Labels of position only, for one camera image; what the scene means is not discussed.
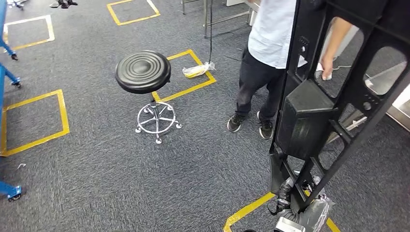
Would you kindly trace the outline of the person's left hand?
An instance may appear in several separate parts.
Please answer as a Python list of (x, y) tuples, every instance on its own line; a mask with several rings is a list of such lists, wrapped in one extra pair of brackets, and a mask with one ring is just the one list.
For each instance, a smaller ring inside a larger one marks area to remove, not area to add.
[(322, 80), (330, 80), (333, 72), (333, 56), (324, 55), (321, 60), (321, 65), (323, 68)]

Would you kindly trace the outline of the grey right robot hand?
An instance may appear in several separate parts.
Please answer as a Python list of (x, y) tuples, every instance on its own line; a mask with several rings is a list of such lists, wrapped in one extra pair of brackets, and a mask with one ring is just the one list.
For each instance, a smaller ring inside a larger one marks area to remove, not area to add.
[(328, 219), (333, 202), (325, 194), (320, 194), (302, 213), (291, 208), (291, 190), (294, 181), (289, 177), (282, 182), (277, 198), (276, 211), (271, 214), (278, 220), (275, 232), (318, 232)]

